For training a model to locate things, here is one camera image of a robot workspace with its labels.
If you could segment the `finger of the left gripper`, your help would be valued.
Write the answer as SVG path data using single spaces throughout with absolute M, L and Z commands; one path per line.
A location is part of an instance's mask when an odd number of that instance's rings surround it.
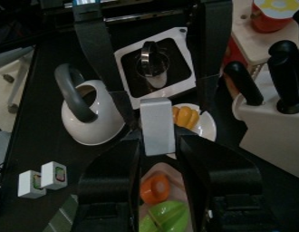
M 102 13 L 100 0 L 72 0 L 75 31 L 87 61 L 104 82 L 119 113 L 131 130 L 138 128 L 136 115 L 114 55 L 111 36 Z
M 188 49 L 197 73 L 202 112 L 210 111 L 233 29 L 233 0 L 194 0 L 188 19 Z

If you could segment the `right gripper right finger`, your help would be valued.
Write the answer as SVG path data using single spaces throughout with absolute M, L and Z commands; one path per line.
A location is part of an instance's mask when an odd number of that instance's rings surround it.
M 195 232 L 278 232 L 259 168 L 237 151 L 182 127 L 175 129 Z

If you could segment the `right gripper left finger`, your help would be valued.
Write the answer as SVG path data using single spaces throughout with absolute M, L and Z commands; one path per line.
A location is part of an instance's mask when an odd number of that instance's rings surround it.
M 138 232 L 142 135 L 102 153 L 79 181 L 72 232 Z

